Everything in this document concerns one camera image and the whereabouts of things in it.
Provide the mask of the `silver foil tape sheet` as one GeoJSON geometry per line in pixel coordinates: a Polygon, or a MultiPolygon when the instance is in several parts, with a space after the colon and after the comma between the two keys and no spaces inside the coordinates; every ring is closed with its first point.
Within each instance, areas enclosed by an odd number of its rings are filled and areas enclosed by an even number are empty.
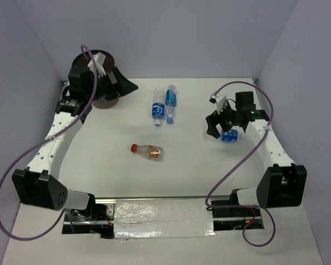
{"type": "Polygon", "coordinates": [[[215,235],[203,199],[118,200],[116,239],[193,238],[215,235]]]}

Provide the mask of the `brown cylindrical waste bin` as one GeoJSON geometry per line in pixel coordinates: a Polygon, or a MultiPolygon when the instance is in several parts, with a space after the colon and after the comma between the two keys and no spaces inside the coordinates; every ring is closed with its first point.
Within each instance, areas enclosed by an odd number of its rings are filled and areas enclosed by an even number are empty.
{"type": "Polygon", "coordinates": [[[121,85],[117,79],[117,68],[113,56],[104,50],[92,50],[92,56],[83,52],[72,62],[68,74],[68,94],[86,104],[92,95],[94,85],[94,58],[97,67],[97,90],[92,105],[98,109],[109,109],[121,97],[121,85]]]}

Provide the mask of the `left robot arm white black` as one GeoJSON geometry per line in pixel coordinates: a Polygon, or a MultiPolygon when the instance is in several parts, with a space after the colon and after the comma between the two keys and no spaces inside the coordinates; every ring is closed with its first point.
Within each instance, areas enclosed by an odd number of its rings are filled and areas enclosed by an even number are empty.
{"type": "Polygon", "coordinates": [[[38,148],[25,169],[16,169],[12,181],[23,204],[51,210],[72,209],[84,220],[97,214],[95,196],[67,189],[58,181],[60,168],[69,146],[92,109],[89,102],[123,97],[138,86],[113,67],[104,73],[102,67],[75,65],[68,74],[68,86],[55,109],[46,143],[38,148]]]}

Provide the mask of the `crushed blue label bottle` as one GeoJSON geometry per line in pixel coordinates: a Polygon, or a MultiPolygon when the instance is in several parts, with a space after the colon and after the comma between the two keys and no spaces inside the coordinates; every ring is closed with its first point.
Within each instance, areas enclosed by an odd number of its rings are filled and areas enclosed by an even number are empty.
{"type": "Polygon", "coordinates": [[[223,130],[220,131],[220,137],[219,138],[214,138],[211,135],[208,135],[206,132],[203,134],[203,140],[204,141],[212,141],[212,142],[222,142],[226,144],[233,144],[233,143],[238,143],[242,139],[242,133],[239,132],[236,129],[230,129],[227,132],[224,132],[223,130]]]}

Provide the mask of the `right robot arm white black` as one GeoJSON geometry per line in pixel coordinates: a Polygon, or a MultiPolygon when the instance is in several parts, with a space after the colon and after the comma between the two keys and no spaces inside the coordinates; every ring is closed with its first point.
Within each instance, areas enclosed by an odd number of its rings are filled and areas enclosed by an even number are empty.
{"type": "Polygon", "coordinates": [[[220,93],[213,93],[210,102],[216,105],[216,110],[206,117],[207,134],[219,139],[218,126],[224,132],[239,126],[255,145],[265,169],[255,188],[232,191],[228,204],[230,212],[241,216],[248,206],[269,209],[301,205],[307,170],[285,152],[269,124],[270,117],[256,108],[253,92],[237,92],[234,108],[220,93]]]}

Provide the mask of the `clear bottle blue cap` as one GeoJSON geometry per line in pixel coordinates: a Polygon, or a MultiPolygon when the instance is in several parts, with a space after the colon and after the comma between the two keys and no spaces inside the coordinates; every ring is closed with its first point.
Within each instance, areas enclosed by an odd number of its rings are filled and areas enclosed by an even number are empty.
{"type": "Polygon", "coordinates": [[[175,85],[170,84],[167,87],[165,94],[165,114],[167,124],[173,124],[174,122],[174,112],[175,107],[177,106],[177,88],[175,85]]]}

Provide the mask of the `aluminium mounting rail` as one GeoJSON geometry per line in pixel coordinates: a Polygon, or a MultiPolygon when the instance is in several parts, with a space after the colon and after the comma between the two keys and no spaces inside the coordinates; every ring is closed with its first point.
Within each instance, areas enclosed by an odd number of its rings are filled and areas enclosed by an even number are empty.
{"type": "MultiPolygon", "coordinates": [[[[68,211],[63,220],[63,235],[96,235],[102,239],[121,239],[114,237],[114,212],[118,200],[155,199],[205,199],[203,197],[139,197],[139,198],[99,198],[96,212],[86,217],[77,210],[68,211]]],[[[209,209],[212,214],[215,234],[220,231],[241,231],[242,228],[261,230],[264,228],[261,212],[255,208],[209,209]]]]}

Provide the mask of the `blue label bottle white cap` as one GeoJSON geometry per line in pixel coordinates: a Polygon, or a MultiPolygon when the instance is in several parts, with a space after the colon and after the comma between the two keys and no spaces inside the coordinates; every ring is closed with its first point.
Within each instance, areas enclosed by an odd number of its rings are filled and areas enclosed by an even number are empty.
{"type": "Polygon", "coordinates": [[[153,91],[153,100],[151,106],[151,116],[154,120],[155,127],[161,127],[165,113],[165,90],[156,88],[153,91]]]}

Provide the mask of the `bottle with red cap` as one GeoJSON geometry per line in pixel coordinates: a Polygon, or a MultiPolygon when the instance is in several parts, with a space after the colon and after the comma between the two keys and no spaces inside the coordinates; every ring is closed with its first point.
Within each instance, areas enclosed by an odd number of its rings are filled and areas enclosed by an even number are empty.
{"type": "Polygon", "coordinates": [[[163,149],[158,146],[132,144],[130,150],[148,160],[161,161],[163,159],[163,149]]]}

